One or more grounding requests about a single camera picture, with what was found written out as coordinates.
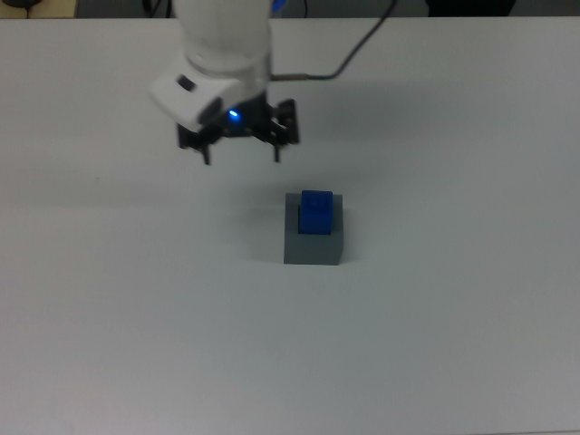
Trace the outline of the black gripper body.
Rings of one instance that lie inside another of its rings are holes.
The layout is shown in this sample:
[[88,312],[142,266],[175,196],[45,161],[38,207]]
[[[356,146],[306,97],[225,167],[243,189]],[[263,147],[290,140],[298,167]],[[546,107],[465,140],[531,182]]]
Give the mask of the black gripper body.
[[226,138],[256,137],[267,138],[271,133],[271,106],[267,93],[244,101],[226,109],[213,122]]

